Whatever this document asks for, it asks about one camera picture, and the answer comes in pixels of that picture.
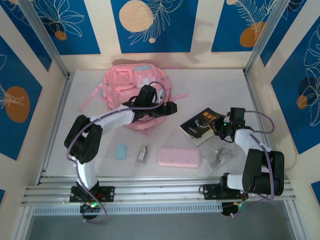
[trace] pink backpack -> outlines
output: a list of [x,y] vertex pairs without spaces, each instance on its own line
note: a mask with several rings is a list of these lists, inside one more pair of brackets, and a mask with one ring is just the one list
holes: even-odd
[[[106,72],[103,83],[98,85],[90,98],[79,108],[79,111],[82,111],[82,109],[89,104],[101,87],[104,99],[108,106],[114,110],[121,104],[129,101],[131,97],[137,96],[140,88],[144,85],[149,85],[151,82],[160,82],[164,85],[166,90],[165,102],[168,102],[171,94],[171,84],[165,71],[152,64],[139,63],[116,65]],[[158,103],[159,101],[162,101],[162,87],[160,84],[153,84],[152,86],[157,90]],[[139,121],[126,125],[126,127],[134,130],[145,130],[162,123],[165,119],[165,116],[158,118],[146,116]]]

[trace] blue eraser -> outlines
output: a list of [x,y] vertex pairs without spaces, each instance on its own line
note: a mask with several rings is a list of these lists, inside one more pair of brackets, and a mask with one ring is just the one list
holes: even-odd
[[126,160],[127,159],[127,144],[117,144],[115,159],[116,160]]

